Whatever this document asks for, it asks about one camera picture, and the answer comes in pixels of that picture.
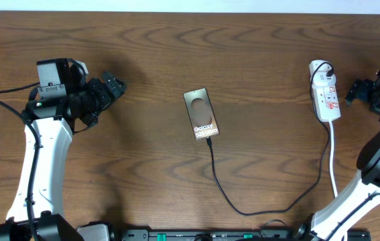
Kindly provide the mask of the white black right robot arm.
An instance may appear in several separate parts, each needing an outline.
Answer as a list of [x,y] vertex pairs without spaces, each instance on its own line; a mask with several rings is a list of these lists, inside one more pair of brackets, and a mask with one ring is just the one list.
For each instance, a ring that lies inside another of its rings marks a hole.
[[[345,96],[346,105],[359,99],[380,118],[380,69],[375,80],[355,80]],[[370,240],[368,231],[352,227],[380,205],[380,131],[362,148],[357,172],[342,190],[333,187],[334,199],[310,215],[288,240]]]

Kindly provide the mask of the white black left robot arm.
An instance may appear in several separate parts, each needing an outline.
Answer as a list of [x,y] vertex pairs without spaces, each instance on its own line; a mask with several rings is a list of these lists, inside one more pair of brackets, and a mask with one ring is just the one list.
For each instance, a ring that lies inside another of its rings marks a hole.
[[102,111],[124,95],[126,85],[110,72],[89,78],[85,63],[72,58],[42,60],[36,64],[39,81],[25,108],[18,112],[2,102],[25,125],[25,157],[17,193],[0,240],[120,240],[107,222],[89,222],[74,228],[64,218],[62,188],[65,162],[81,120],[87,129]]

